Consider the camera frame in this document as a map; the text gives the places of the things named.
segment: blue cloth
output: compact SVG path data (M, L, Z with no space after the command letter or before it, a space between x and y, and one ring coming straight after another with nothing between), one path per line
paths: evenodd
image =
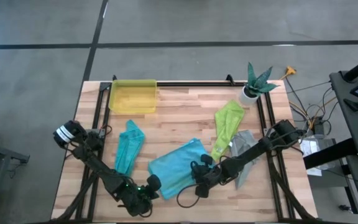
M115 169L130 177L135 160L144 143L144 133L133 120L127 121L127 131L119 135Z
M191 178L190 163L201 163L201 155L207 154L199 139L192 139L180 148L149 162L149 172L159 177L161 194L168 200L195 180Z

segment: green plant leaf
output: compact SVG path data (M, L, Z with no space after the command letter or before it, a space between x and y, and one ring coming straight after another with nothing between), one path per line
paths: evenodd
M254 86L256 82L256 76L254 72L254 68L250 62L248 62L248 85Z
M250 94L256 95L256 96L260 96L260 94L261 94L261 92L258 89L253 88L252 86L250 86L250 88L248 88L248 91Z
M256 88L262 88L264 86L264 84L266 83L266 81L269 79L269 76L272 72L272 68L270 67L268 68L268 70L266 70L266 72L262 73L257 79L256 82L254 83L254 87Z
M276 87L278 87L278 85L273 84L273 83L267 83L264 85L264 87L260 88L259 91L261 93L267 93L268 91L272 91Z

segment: white plant pot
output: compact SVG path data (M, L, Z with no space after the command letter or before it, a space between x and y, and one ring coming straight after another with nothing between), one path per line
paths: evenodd
M246 88L246 86L242 87L242 90L241 90L240 95L239 95L239 101L243 105L251 105L251 104L255 103L258 100L259 96L256 96L254 98L251 98L251 97L247 96L244 93L245 88Z

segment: gray cloth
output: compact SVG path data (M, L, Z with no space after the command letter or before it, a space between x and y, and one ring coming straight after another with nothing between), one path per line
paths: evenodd
M254 139L251 131L239 131L233 136L230 142L230 152L231 156L238 156L246 150L250 149L252 146L257 144L257 141ZM239 189L243 183L246 181L246 178L251 170L251 167L259 160L259 158L254 159L252 162L246 164L243 170L240 172L239 176L235 179L236 189Z

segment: potted plant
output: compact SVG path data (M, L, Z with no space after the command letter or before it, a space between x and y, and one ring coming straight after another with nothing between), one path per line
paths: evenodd
M257 78L252 64L248 63L248 81L245 83L239 96L242 104L253 104L262 93L267 93L277 87L276 84L267 83L271 72L272 68L270 67Z

